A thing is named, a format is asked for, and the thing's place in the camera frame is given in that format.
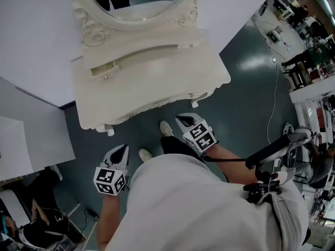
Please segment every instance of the seated person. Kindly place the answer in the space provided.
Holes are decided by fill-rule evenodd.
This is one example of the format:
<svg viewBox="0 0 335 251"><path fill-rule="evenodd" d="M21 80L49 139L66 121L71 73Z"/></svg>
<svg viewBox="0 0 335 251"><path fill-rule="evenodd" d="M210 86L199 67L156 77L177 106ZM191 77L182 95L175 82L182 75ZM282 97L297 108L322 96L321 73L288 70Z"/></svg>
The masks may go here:
<svg viewBox="0 0 335 251"><path fill-rule="evenodd" d="M59 175L45 169L27 187L27 194L33 197L29 224L19 229L11 217L0 213L0 232L32 248L47 248L62 240L69 231L69 221L53 195L52 188L60 181Z"/></svg>
<svg viewBox="0 0 335 251"><path fill-rule="evenodd" d="M326 177L333 168L335 156L335 143L329 144L326 151L322 151L324 145L321 142L321 135L318 135L320 142L319 149L309 142L305 145L312 155L311 163L295 163L296 174L306 177L308 184L316 183Z"/></svg>
<svg viewBox="0 0 335 251"><path fill-rule="evenodd" d="M307 49L305 52L296 55L287 62L283 62L282 66L287 67L292 64L303 62L305 69L316 68L317 65L324 63L329 64L332 58L330 50L324 43L315 44L313 48Z"/></svg>

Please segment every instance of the mirror frame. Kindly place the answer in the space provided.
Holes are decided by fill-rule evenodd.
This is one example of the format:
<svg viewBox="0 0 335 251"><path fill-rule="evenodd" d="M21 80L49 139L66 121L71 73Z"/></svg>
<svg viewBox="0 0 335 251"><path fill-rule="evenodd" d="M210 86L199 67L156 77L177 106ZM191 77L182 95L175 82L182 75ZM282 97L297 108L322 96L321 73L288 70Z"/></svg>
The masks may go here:
<svg viewBox="0 0 335 251"><path fill-rule="evenodd" d="M77 0L80 6L92 17L95 21L111 27L116 30L144 30L160 25L170 19L181 15L182 11L190 5L195 6L196 0L177 0L161 14L146 20L122 20L105 12L95 2L95 0Z"/></svg>

